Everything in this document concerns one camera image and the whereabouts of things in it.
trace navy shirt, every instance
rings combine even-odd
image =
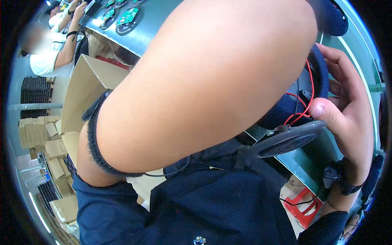
[[[297,240],[273,170],[230,167],[238,152],[224,148],[195,154],[186,171],[151,191],[150,212],[137,204],[129,183],[93,187],[75,175],[81,244],[202,244],[204,239],[205,245],[336,244],[347,212],[321,217]],[[210,169],[222,168],[220,162],[226,170]]]

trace white shirt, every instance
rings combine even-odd
[[[52,18],[49,19],[50,29],[53,29],[54,32],[60,32],[60,31],[62,32],[62,30],[58,29],[59,24],[60,24],[61,20],[64,18],[64,16],[68,14],[68,9],[70,6],[71,6],[71,4],[69,4],[68,7],[66,7],[63,12],[59,12],[55,16],[53,16]],[[69,28],[69,23],[66,25],[66,27],[63,30],[65,30],[67,28]]]
[[[59,68],[54,68],[58,53],[64,48],[67,34],[53,32],[53,43],[41,54],[32,54],[30,56],[30,66],[34,74],[45,77],[71,76],[74,70],[74,62]],[[78,47],[83,35],[78,35]]]

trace workbench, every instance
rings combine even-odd
[[[103,23],[102,15],[106,11],[106,8],[101,8],[99,12],[95,14],[95,18],[91,18],[85,26],[141,57],[165,19],[181,2],[182,0],[145,1],[140,5],[143,15],[141,21],[125,36],[120,36],[116,33],[116,22],[106,30],[99,28]],[[347,0],[336,0],[336,2],[348,16],[348,32],[341,37],[319,33],[317,42],[343,50],[358,70],[365,84],[372,108],[375,139],[374,152],[377,152],[380,150],[378,135],[379,93],[382,91],[383,87],[379,75],[379,71],[381,71],[380,58],[365,25],[353,7]],[[126,6],[120,9],[116,21],[120,19],[120,16],[122,16],[126,9]],[[254,125],[253,129],[249,130],[248,133],[251,136],[254,134],[254,138],[257,138],[258,130],[262,132],[264,129],[258,129],[257,126]],[[320,193],[324,186],[323,170],[331,160],[338,161],[341,160],[342,157],[343,155],[339,151],[332,133],[327,129],[325,129],[319,137],[304,147],[283,155],[275,156],[276,160],[281,162],[313,193],[318,193],[319,198],[322,201],[324,201],[327,196],[326,192]]]

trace green circuit board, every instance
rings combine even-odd
[[[117,25],[129,23],[133,21],[133,18],[135,18],[136,13],[138,12],[138,8],[133,8],[128,11],[126,11],[123,16],[121,16],[120,21],[117,23]]]
[[[110,5],[112,5],[116,0],[109,0],[107,1],[107,4],[105,7],[109,7]]]
[[[113,14],[114,14],[114,9],[111,9],[109,12],[107,12],[107,14],[105,14],[105,15],[103,16],[103,20],[106,21],[106,20],[109,19]]]

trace red wire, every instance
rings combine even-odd
[[[309,102],[308,106],[305,106],[305,103],[303,102],[303,100],[301,100],[300,98],[298,98],[298,99],[302,102],[302,104],[306,107],[305,110],[303,111],[303,113],[296,113],[296,114],[293,114],[293,115],[289,116],[289,118],[285,121],[285,123],[284,123],[283,125],[286,125],[286,124],[289,122],[289,120],[290,120],[292,117],[294,117],[294,115],[299,115],[299,117],[297,117],[294,121],[292,121],[292,122],[289,124],[289,126],[293,125],[296,121],[298,121],[298,120],[299,120],[301,117],[303,117],[303,116],[304,116],[304,117],[308,117],[308,118],[310,117],[310,115],[306,115],[305,113],[308,111],[310,105],[312,104],[313,98],[314,98],[314,84],[313,84],[312,71],[310,70],[309,62],[308,62],[307,59],[306,59],[306,64],[308,65],[308,70],[309,70],[309,74],[310,74],[310,82],[312,83],[312,97],[310,98],[310,102]]]
[[[303,104],[303,106],[306,108],[305,102],[303,102],[303,100],[302,100],[300,97],[298,97],[296,94],[292,94],[292,93],[289,93],[289,92],[286,92],[286,94],[291,95],[291,96],[294,96],[294,97],[297,97],[298,100],[299,100],[299,101]]]

